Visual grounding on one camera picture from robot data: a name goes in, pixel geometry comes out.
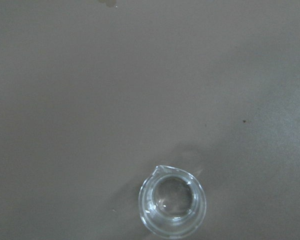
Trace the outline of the clear glass measuring cup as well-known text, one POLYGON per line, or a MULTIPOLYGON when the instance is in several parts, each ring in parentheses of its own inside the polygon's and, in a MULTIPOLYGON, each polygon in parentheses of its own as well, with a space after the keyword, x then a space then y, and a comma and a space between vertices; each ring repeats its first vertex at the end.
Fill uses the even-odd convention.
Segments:
POLYGON ((140 220, 150 232, 167 240, 179 240, 201 226, 207 199, 191 173, 157 165, 140 188, 138 208, 140 220))

